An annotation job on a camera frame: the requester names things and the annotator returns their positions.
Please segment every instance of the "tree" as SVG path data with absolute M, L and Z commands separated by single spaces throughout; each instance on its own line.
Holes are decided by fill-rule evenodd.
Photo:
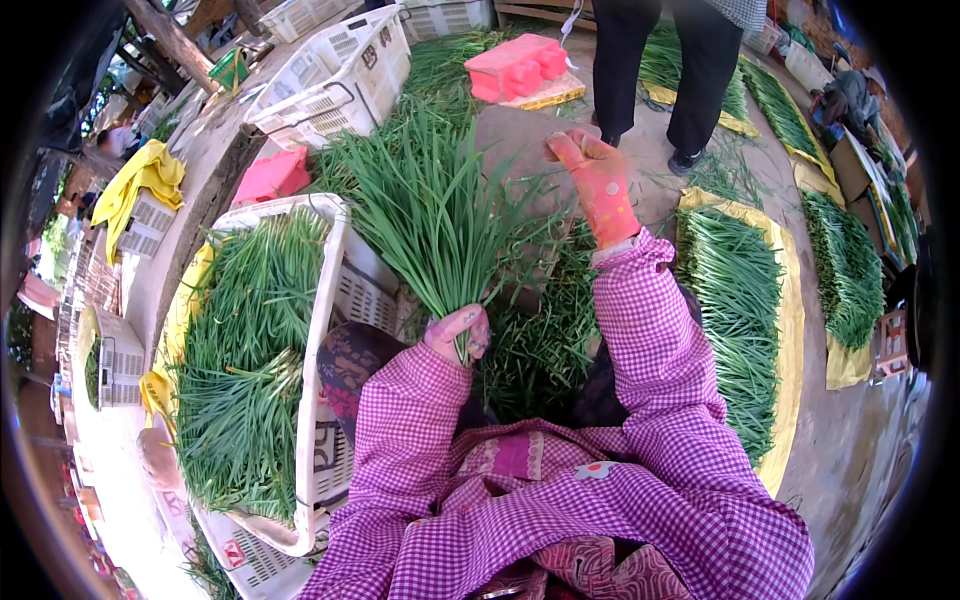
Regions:
M 220 86 L 206 75 L 213 68 L 213 62 L 186 36 L 159 0 L 124 0 L 124 4 L 140 26 L 153 34 L 170 56 L 186 69 L 191 79 L 210 94 L 216 93 Z
M 263 18 L 263 11 L 260 10 L 256 0 L 233 0 L 233 9 L 240 20 L 243 21 L 243 24 L 247 26 L 247 31 L 257 37 L 263 37 L 263 29 L 257 23 Z

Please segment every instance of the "plastic crate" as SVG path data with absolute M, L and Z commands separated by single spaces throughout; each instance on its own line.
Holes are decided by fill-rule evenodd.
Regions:
M 100 331 L 100 408 L 140 406 L 140 376 L 145 351 L 123 318 L 93 307 Z
M 277 41 L 292 44 L 348 5 L 348 0 L 287 0 L 259 21 Z
M 153 258 L 176 217 L 176 210 L 158 200 L 149 187 L 141 187 L 117 250 Z
M 806 91 L 823 89 L 824 85 L 833 81 L 833 75 L 827 71 L 820 59 L 810 54 L 810 51 L 796 40 L 790 42 L 790 52 L 786 54 L 784 66 Z
M 390 5 L 324 29 L 276 73 L 244 120 L 283 150 L 320 149 L 341 132 L 370 135 L 393 112 L 410 48 Z
M 189 560 L 196 538 L 188 514 L 193 512 L 217 562 L 245 600 L 295 598 L 310 578 L 313 567 L 303 559 L 286 556 L 258 540 L 224 515 L 191 508 L 174 492 L 154 490 L 154 498 L 167 531 Z
M 400 13 L 400 21 L 410 45 L 434 37 L 461 34 L 477 27 L 489 29 L 493 25 L 493 5 L 490 0 L 410 0 L 403 2 L 402 6 L 404 10 Z
M 297 414 L 297 512 L 294 529 L 263 516 L 228 514 L 251 534 L 290 556 L 310 552 L 329 523 L 329 514 L 347 503 L 353 476 L 353 450 L 325 404 L 317 373 L 317 350 L 327 331 L 346 321 L 396 328 L 393 295 L 396 276 L 349 225 L 349 208 L 334 194 L 304 194 L 232 210 L 214 229 L 253 228 L 260 219 L 311 206 L 333 223 L 324 243 L 324 266 L 317 284 L 306 354 L 303 397 Z
M 774 44 L 777 43 L 777 38 L 780 37 L 777 25 L 769 16 L 766 19 L 762 32 L 744 32 L 742 40 L 745 46 L 753 48 L 763 56 L 770 54 Z

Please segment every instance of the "checkered sleeve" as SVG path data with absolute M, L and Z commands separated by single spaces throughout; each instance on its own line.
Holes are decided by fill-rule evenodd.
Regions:
M 637 506 L 622 514 L 668 540 L 661 545 L 690 589 L 712 590 L 703 597 L 803 598 L 813 574 L 809 532 L 796 511 L 770 498 L 725 424 L 709 342 L 662 268 L 672 258 L 669 242 L 644 229 L 631 248 L 595 265 L 597 320 L 630 412 L 624 436 L 670 489 L 656 500 L 656 486 L 645 492 L 651 514 Z M 691 530 L 671 535 L 680 520 Z M 684 567 L 690 557 L 704 561 L 699 574 Z
M 626 252 L 600 260 L 597 320 L 631 415 L 623 430 L 639 461 L 667 485 L 710 486 L 732 477 L 762 490 L 717 394 L 713 354 L 663 263 L 666 240 L 644 229 Z
M 386 597 L 403 532 L 430 515 L 471 370 L 420 343 L 363 386 L 350 502 L 330 520 L 324 559 L 300 598 Z

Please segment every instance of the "black pants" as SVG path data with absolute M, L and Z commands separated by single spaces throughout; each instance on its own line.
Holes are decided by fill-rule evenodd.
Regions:
M 683 49 L 683 73 L 666 137 L 691 156 L 710 139 L 736 68 L 743 30 L 703 0 L 677 0 L 673 8 Z M 634 126 L 636 76 L 647 36 L 660 20 L 660 0 L 594 0 L 597 51 L 593 93 L 605 136 Z

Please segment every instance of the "hand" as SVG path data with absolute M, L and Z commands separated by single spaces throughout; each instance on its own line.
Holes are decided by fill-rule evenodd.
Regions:
M 472 360 L 479 359 L 490 345 L 490 322 L 487 320 L 487 311 L 480 304 L 468 304 L 439 321 L 430 317 L 430 323 L 423 333 L 423 342 L 454 365 L 464 366 L 454 340 L 467 330 L 470 332 L 467 353 Z
M 543 156 L 570 172 L 599 250 L 639 233 L 640 221 L 627 197 L 626 163 L 613 146 L 584 130 L 570 130 L 548 135 Z

